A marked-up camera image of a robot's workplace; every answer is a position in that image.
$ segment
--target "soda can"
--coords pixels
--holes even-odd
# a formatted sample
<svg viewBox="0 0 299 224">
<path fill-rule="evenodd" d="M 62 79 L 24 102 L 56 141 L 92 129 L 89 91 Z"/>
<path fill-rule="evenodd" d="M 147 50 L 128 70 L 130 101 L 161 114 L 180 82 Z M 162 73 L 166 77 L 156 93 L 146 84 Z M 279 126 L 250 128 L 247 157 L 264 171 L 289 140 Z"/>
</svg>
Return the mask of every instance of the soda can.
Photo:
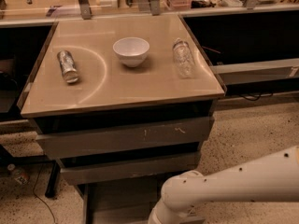
<svg viewBox="0 0 299 224">
<path fill-rule="evenodd" d="M 71 52 L 62 50 L 58 52 L 57 58 L 62 70 L 62 75 L 67 83 L 75 83 L 78 81 L 78 71 Z"/>
</svg>

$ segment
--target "white bowl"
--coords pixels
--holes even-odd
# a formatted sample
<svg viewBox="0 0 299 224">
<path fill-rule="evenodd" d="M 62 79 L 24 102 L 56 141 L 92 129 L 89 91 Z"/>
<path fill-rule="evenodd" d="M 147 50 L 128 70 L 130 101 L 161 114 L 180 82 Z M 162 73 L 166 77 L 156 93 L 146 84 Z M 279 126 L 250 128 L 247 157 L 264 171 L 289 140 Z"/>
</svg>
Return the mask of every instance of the white bowl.
<svg viewBox="0 0 299 224">
<path fill-rule="evenodd" d="M 129 67 L 137 67 L 146 60 L 150 44 L 138 37 L 126 37 L 113 45 L 113 50 L 121 63 Z"/>
</svg>

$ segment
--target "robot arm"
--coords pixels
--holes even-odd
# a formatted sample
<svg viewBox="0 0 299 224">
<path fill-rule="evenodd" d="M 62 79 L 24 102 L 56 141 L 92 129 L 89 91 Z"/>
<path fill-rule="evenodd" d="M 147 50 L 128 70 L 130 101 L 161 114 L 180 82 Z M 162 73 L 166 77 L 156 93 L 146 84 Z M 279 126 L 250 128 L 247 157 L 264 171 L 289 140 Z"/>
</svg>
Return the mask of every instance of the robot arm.
<svg viewBox="0 0 299 224">
<path fill-rule="evenodd" d="M 161 195 L 149 224 L 188 223 L 186 218 L 202 202 L 298 202 L 299 146 L 213 175 L 189 171 L 171 177 Z"/>
</svg>

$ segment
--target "floor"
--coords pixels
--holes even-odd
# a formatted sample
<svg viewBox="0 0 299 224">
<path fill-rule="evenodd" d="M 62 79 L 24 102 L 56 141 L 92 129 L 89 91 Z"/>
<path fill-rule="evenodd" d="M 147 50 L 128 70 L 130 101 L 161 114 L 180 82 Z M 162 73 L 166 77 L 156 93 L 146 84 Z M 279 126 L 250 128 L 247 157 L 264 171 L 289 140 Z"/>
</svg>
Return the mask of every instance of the floor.
<svg viewBox="0 0 299 224">
<path fill-rule="evenodd" d="M 265 95 L 256 101 L 246 98 L 219 101 L 212 132 L 202 146 L 198 170 L 203 175 L 298 145 L 299 92 Z M 35 137 L 26 120 L 0 123 L 0 143 L 13 156 L 42 154 Z M 30 175 L 25 186 L 10 177 L 0 178 L 1 224 L 81 223 L 83 201 L 62 178 L 56 196 L 44 196 L 50 167 L 25 166 Z M 197 212 L 209 224 L 297 224 L 299 203 L 202 203 Z"/>
</svg>

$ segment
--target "clear plastic bottle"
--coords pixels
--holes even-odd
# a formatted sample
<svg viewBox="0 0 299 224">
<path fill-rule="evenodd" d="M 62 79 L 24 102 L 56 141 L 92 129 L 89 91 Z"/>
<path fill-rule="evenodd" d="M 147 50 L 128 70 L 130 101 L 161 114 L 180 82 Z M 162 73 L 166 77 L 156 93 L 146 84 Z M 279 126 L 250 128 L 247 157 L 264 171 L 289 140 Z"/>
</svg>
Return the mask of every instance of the clear plastic bottle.
<svg viewBox="0 0 299 224">
<path fill-rule="evenodd" d="M 178 38 L 173 46 L 174 62 L 178 68 L 178 74 L 183 78 L 194 77 L 194 58 L 187 41 Z"/>
<path fill-rule="evenodd" d="M 15 164 L 10 164 L 8 167 L 10 174 L 19 184 L 24 185 L 29 181 L 29 175 L 21 167 L 16 167 Z"/>
</svg>

